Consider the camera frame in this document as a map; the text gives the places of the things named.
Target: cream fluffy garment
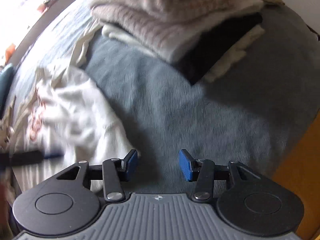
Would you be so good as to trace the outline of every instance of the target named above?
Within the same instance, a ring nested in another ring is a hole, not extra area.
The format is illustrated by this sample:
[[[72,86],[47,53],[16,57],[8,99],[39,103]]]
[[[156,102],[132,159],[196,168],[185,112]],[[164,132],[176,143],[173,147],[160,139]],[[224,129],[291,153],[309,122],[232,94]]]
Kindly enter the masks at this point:
[[[92,15],[117,23],[168,63],[179,61],[201,33],[259,11],[261,0],[93,0]]]

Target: white wall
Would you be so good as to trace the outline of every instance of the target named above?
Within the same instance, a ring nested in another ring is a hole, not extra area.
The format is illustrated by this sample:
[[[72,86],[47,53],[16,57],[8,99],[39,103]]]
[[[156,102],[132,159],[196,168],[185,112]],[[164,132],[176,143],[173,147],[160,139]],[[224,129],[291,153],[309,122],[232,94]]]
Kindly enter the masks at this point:
[[[300,17],[320,34],[320,0],[283,0]]]
[[[22,40],[20,45],[16,48],[9,62],[13,65],[17,65],[27,49],[35,42],[36,38],[44,31],[44,29],[65,9],[75,0],[58,0],[53,4],[31,27],[28,34]]]

